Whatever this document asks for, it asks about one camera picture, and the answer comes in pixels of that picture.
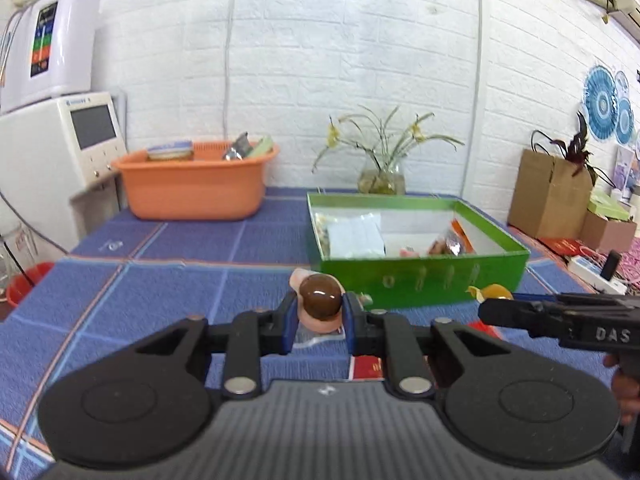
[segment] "green box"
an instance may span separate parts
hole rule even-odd
[[[308,193],[309,257],[314,270],[338,278],[346,290],[368,294],[368,309],[423,306],[469,301],[470,285],[500,283],[515,290],[529,251],[505,229],[458,198]],[[318,215],[344,218],[380,213],[387,256],[378,259],[335,259],[322,250]],[[425,254],[456,218],[474,254],[400,258],[399,246]]]

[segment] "colorful label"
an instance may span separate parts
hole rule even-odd
[[[55,2],[41,9],[38,14],[36,33],[33,38],[33,50],[31,51],[31,77],[49,69],[49,53],[57,8],[58,3]]]

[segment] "wall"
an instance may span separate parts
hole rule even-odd
[[[8,6],[0,0],[2,15]],[[533,128],[567,139],[582,81],[596,62],[622,68],[638,101],[638,46],[583,0],[483,0],[484,112],[469,197],[504,220]],[[229,0],[102,0],[94,88],[129,96],[132,149],[222,135]],[[468,141],[474,127],[479,0],[236,0],[230,38],[228,131],[270,134],[282,153],[270,184],[353,187],[362,156],[310,172],[329,115],[358,104],[399,124],[433,111],[427,132]],[[612,167],[615,144],[591,143]],[[407,160],[410,190],[460,193],[467,148],[425,144]]]

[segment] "wall decoration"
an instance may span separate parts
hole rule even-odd
[[[629,81],[626,80],[626,75],[622,70],[616,72],[616,90],[619,98],[629,97]]]
[[[597,140],[609,139],[618,122],[618,93],[608,69],[596,65],[589,70],[582,99],[593,136]]]
[[[629,99],[623,97],[618,100],[618,124],[616,124],[616,138],[620,144],[628,144],[634,134],[634,113]]]

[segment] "silver screw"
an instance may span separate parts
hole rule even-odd
[[[225,381],[225,390],[236,395],[251,393],[256,386],[255,381],[249,377],[232,377]]]
[[[400,381],[400,389],[408,394],[423,394],[431,390],[431,381],[424,377],[405,377]]]

